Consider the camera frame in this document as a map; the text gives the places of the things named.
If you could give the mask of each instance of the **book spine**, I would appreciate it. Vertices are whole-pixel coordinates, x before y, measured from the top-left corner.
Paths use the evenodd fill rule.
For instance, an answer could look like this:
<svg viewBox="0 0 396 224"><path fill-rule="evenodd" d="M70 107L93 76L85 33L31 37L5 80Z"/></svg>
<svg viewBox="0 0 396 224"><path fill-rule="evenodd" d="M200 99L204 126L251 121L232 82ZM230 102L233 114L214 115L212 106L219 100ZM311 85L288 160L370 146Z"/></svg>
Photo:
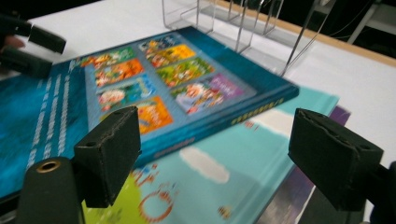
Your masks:
<svg viewBox="0 0 396 224"><path fill-rule="evenodd" d="M219 119L215 123L211 123L210 125L203 126L199 129L194 130L194 134L188 135L185 134L185 137L182 140L177 141L170 147L165 147L162 150L148 150L146 153L143 152L139 158L137 159L134 167L141 167L145 164L158 160L161 157L164 157L172 152L182 149L183 147L189 146L199 140L202 140L212 134L223 131L233 125L241 123L253 116L256 116L268 109L271 109L277 105L283 104L289 99L298 95L298 89L294 89L292 92L284 93L282 97L275 98L271 101L267 101L266 103L260 102L255 105L249 106L247 108L242 108L231 113L227 118ZM161 140L157 139L159 144L158 147L163 146L161 144Z"/></svg>

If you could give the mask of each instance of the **table surface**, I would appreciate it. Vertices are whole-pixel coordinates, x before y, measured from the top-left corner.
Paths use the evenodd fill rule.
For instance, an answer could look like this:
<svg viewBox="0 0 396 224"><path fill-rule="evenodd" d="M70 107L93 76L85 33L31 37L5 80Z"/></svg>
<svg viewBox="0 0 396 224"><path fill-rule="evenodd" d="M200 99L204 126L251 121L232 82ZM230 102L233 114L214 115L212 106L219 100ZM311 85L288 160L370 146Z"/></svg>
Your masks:
<svg viewBox="0 0 396 224"><path fill-rule="evenodd" d="M161 0L104 0L31 23L67 40L62 55L26 43L23 50L55 63L168 31ZM277 26L295 28L283 21ZM384 149L382 165L396 161L396 60L320 35L284 78L338 95L351 112L346 127Z"/></svg>

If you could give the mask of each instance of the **table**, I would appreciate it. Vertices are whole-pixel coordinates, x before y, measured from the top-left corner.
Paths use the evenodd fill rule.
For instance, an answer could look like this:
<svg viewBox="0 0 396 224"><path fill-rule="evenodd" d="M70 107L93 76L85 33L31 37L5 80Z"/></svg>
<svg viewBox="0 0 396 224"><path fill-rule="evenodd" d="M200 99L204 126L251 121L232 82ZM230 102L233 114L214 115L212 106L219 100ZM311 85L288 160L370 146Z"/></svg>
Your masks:
<svg viewBox="0 0 396 224"><path fill-rule="evenodd" d="M161 0L104 0L31 23L67 40L63 55L27 43L24 50L55 63L168 31ZM385 167L396 160L396 60L320 35L285 78L338 95L339 105L352 114L346 127L384 149Z"/></svg>

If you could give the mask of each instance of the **light blue book cover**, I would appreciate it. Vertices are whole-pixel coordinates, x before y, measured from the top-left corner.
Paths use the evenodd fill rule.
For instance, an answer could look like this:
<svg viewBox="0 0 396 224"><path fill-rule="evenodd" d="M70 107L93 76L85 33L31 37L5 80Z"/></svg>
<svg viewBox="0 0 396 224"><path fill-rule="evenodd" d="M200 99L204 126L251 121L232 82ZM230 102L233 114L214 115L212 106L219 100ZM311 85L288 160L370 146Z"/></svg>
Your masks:
<svg viewBox="0 0 396 224"><path fill-rule="evenodd" d="M87 223L254 223L293 168L297 107L329 115L338 97L300 95L134 170L113 207L84 208Z"/></svg>

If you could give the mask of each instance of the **teal book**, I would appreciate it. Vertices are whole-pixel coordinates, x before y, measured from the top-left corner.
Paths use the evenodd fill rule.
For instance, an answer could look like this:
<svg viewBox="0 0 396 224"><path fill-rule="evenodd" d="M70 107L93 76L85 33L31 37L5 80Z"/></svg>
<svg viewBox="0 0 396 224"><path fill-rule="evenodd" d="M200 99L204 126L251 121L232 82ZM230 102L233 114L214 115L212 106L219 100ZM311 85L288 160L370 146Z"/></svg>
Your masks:
<svg viewBox="0 0 396 224"><path fill-rule="evenodd" d="M298 86L193 27L0 82L0 199L24 172L73 147L110 113L138 107L142 167L296 97Z"/></svg>
<svg viewBox="0 0 396 224"><path fill-rule="evenodd" d="M301 87L283 105L134 169L112 207L83 206L86 222L254 224L295 167L288 156L295 109L330 115L337 102Z"/></svg>

